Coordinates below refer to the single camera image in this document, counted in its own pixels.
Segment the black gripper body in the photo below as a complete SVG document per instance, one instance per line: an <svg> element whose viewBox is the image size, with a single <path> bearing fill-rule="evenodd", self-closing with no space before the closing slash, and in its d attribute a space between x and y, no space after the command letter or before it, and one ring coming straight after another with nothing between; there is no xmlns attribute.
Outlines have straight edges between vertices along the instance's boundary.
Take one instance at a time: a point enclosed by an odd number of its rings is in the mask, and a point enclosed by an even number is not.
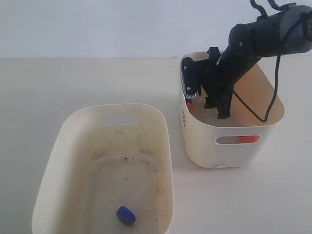
<svg viewBox="0 0 312 234"><path fill-rule="evenodd" d="M253 46L227 46L220 52L210 47L206 59L197 61L198 81L206 102L231 102L234 85L257 62Z"/></svg>

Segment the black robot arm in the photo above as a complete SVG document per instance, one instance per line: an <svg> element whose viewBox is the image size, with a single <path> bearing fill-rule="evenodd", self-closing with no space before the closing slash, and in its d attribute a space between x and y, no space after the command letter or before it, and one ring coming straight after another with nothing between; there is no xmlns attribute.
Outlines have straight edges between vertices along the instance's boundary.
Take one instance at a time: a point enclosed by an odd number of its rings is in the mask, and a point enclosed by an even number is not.
<svg viewBox="0 0 312 234"><path fill-rule="evenodd" d="M218 111L218 119L230 117L235 84L262 58L306 53L312 49L312 8L288 4L271 16L260 16L255 22L237 24L221 52L210 47L208 67L199 77L206 92L204 109Z"/></svg>

